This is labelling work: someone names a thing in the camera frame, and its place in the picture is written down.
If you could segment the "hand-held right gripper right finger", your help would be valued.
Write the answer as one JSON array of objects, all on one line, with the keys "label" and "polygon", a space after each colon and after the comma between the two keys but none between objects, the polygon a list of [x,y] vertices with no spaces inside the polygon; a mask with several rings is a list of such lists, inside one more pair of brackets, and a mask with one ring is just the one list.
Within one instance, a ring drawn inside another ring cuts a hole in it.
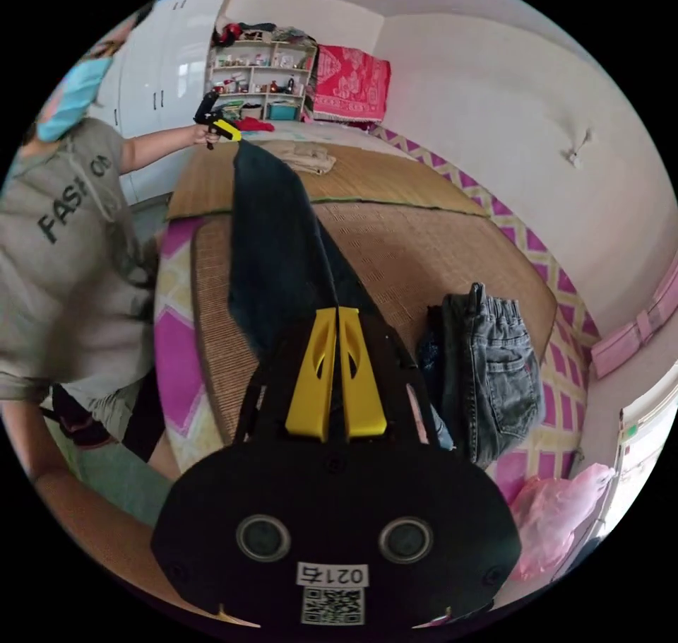
[{"label": "hand-held right gripper right finger", "polygon": [[347,438],[381,437],[386,432],[386,416],[357,309],[338,309],[338,333]]}]

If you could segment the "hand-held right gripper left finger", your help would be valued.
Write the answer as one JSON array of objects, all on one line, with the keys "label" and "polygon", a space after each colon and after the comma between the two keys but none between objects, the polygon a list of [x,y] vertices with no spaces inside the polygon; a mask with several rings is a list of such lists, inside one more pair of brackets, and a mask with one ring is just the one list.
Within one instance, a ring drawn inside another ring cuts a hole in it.
[{"label": "hand-held right gripper left finger", "polygon": [[336,309],[318,309],[285,421],[288,434],[316,440],[328,438],[336,344]]}]

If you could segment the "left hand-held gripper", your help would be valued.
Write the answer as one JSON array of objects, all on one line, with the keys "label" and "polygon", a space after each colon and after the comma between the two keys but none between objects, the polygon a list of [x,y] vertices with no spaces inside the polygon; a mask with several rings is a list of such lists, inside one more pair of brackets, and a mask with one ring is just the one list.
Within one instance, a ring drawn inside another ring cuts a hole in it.
[{"label": "left hand-held gripper", "polygon": [[211,112],[206,114],[196,113],[194,122],[194,144],[203,144],[210,151],[221,139],[236,142],[242,139],[241,131],[231,122],[219,119]]}]

